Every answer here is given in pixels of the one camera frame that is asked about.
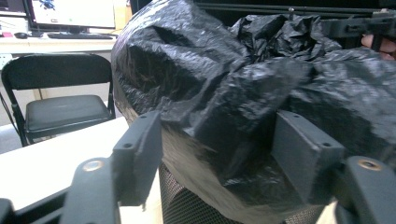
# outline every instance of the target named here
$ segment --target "black plastic bracket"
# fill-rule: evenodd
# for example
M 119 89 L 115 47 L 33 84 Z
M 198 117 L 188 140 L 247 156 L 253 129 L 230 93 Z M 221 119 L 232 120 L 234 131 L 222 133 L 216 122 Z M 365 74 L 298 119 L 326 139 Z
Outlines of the black plastic bracket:
M 337 204 L 335 215 L 338 223 L 395 222 L 396 176 L 386 164 L 366 157 L 348 158 L 344 182 L 351 203 L 341 201 Z
M 163 157 L 161 129 L 158 111 L 139 116 L 109 158 L 90 159 L 76 169 L 68 189 L 18 211 L 0 199 L 0 224 L 120 223 L 120 203 L 137 206 L 149 196 Z
M 361 35 L 396 35 L 396 12 L 379 11 L 372 18 L 323 20 L 322 31 L 330 38 L 347 38 Z
M 279 111 L 272 155 L 305 203 L 327 204 L 344 147 L 298 114 Z

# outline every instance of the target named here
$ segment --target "folding chair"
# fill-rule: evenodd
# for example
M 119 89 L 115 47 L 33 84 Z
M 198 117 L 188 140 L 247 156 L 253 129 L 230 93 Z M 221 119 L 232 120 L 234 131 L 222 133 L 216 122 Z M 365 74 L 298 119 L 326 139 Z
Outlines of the folding chair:
M 85 53 L 32 54 L 7 63 L 2 81 L 23 147 L 34 139 L 73 132 L 115 118 L 111 63 Z M 109 83 L 107 106 L 97 95 L 73 95 L 30 102 L 25 117 L 14 90 Z

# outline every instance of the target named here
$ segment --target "chair seat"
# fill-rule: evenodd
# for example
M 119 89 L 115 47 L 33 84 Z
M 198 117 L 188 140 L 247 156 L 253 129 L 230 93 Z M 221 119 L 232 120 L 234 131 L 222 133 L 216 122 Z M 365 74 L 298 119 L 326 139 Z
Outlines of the chair seat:
M 26 106 L 26 133 L 32 138 L 72 132 L 111 119 L 96 95 L 55 97 Z

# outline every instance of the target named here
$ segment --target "table surface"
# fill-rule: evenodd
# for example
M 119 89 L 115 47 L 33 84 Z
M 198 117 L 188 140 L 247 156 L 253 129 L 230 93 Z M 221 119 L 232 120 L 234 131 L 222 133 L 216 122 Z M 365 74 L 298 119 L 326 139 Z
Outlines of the table surface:
M 0 38 L 0 52 L 10 54 L 46 53 L 46 52 L 85 52 L 109 51 L 116 39 L 50 39 L 46 37 L 17 39 Z
M 85 160 L 107 158 L 128 129 L 125 118 L 0 155 L 0 198 L 19 210 L 70 186 L 75 169 Z M 163 223 L 158 175 L 148 196 L 146 211 L 122 207 L 122 223 Z

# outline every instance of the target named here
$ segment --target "computer monitor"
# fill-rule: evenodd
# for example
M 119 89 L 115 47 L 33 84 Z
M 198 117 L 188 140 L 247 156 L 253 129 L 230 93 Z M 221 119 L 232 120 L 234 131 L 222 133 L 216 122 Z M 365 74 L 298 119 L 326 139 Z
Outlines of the computer monitor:
M 0 0 L 0 17 L 26 17 L 23 0 Z
M 115 28 L 113 0 L 25 0 L 34 27 L 70 33 Z

